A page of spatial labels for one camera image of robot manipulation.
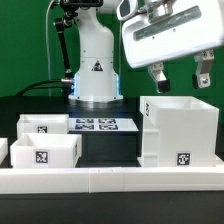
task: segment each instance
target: green wall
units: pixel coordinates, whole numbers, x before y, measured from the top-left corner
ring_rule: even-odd
[[[0,96],[16,94],[35,82],[48,79],[45,44],[45,16],[48,0],[4,1],[0,7]],[[60,8],[50,13],[50,49],[52,79],[64,76],[58,37],[53,20],[61,17]],[[119,71],[119,29],[115,15],[100,15],[99,20],[115,35],[114,68]],[[79,68],[79,37],[77,28],[66,30],[69,56],[73,71]],[[145,68],[131,69],[126,62],[123,49],[121,59],[121,93],[126,97],[158,95],[153,81]],[[191,95],[221,109],[220,120],[224,122],[224,49],[215,50],[215,63],[211,72],[210,88],[195,90],[192,74],[196,71],[193,56],[165,63],[165,74],[171,80],[172,90],[164,95]],[[47,95],[47,91],[32,91],[27,95]]]

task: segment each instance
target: white bin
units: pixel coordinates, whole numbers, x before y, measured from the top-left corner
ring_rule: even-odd
[[[8,154],[8,140],[7,138],[0,138],[0,164],[3,162]]]
[[[144,167],[213,166],[219,110],[193,97],[141,97]]]
[[[23,133],[68,133],[67,114],[22,114],[17,122],[17,138]]]
[[[81,135],[26,133],[10,154],[13,168],[72,168],[81,156]]]

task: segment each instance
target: black cable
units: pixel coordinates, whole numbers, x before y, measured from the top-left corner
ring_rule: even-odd
[[[30,88],[30,89],[27,89],[26,92],[30,91],[30,90],[38,90],[38,89],[62,89],[64,87],[62,86],[47,86],[47,87],[34,87],[34,88]]]
[[[37,82],[37,83],[34,83],[32,85],[29,85],[25,89],[19,91],[18,93],[16,93],[15,96],[22,96],[25,92],[33,89],[36,86],[40,86],[40,85],[44,85],[44,84],[50,84],[50,83],[58,83],[58,82],[61,83],[61,80],[60,79],[53,79],[53,80],[47,80],[47,81]]]

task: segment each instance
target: black device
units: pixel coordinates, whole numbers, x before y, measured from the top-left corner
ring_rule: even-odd
[[[60,5],[65,7],[101,7],[103,0],[61,0]]]

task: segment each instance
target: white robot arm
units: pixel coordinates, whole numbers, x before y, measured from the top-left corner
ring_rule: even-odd
[[[64,55],[65,76],[74,80],[71,104],[108,107],[120,103],[119,76],[113,69],[114,36],[97,20],[96,13],[116,13],[120,0],[60,0],[64,16],[55,22]],[[76,24],[80,36],[80,68],[69,66],[63,31]]]
[[[148,66],[158,92],[167,92],[163,62],[195,55],[195,84],[209,86],[212,49],[224,45],[224,1],[145,0],[144,8],[136,10],[137,2],[123,0],[117,9],[118,18],[127,20],[122,36],[130,66]]]

